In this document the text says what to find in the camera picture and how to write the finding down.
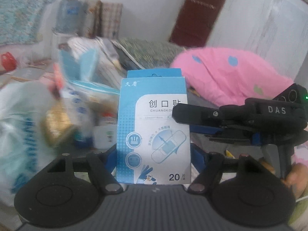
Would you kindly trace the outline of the person's right hand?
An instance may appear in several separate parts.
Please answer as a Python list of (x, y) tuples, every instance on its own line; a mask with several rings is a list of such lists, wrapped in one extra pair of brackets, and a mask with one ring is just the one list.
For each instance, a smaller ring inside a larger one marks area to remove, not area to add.
[(293, 165), (291, 172), (281, 181), (292, 189), (296, 198), (300, 198), (307, 187), (307, 167), (301, 163)]

